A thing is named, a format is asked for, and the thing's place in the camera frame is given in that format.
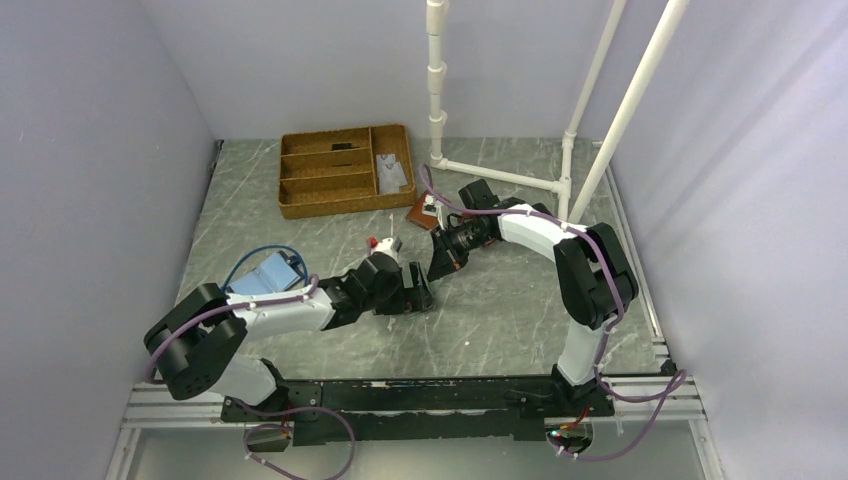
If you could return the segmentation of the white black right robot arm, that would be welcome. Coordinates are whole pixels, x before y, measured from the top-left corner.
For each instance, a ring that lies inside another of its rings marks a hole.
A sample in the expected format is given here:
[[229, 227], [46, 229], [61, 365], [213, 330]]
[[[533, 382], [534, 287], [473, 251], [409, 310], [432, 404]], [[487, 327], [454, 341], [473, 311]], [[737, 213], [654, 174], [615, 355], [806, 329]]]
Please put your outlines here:
[[536, 252], [556, 266], [569, 315], [564, 350], [552, 369], [551, 401], [574, 415], [600, 384], [601, 361], [612, 329], [639, 294], [638, 282], [614, 229], [562, 222], [541, 203], [500, 199], [484, 180], [460, 191], [464, 204], [430, 231], [431, 281], [466, 266], [471, 251], [507, 242]]

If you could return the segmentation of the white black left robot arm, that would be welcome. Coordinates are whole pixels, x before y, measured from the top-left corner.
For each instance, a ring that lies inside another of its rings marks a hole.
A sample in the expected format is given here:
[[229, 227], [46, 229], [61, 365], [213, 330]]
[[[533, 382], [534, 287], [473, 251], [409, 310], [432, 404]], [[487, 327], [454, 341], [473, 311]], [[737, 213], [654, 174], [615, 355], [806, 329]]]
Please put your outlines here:
[[364, 313], [397, 316], [435, 304], [426, 271], [373, 253], [341, 276], [311, 276], [306, 287], [279, 293], [225, 293], [197, 287], [145, 335], [147, 380], [176, 401], [213, 392], [234, 397], [264, 420], [287, 406], [283, 378], [269, 361], [240, 354], [245, 343], [292, 332], [322, 332], [355, 323]]

